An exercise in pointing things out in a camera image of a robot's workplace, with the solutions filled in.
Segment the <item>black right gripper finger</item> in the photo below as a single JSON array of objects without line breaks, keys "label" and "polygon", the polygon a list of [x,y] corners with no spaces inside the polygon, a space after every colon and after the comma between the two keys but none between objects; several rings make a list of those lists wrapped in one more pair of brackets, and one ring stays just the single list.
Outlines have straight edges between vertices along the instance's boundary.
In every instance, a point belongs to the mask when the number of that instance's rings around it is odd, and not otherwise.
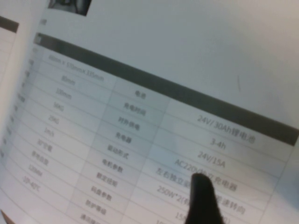
[{"label": "black right gripper finger", "polygon": [[214,186],[204,174],[192,175],[190,205],[185,224],[224,224]]}]

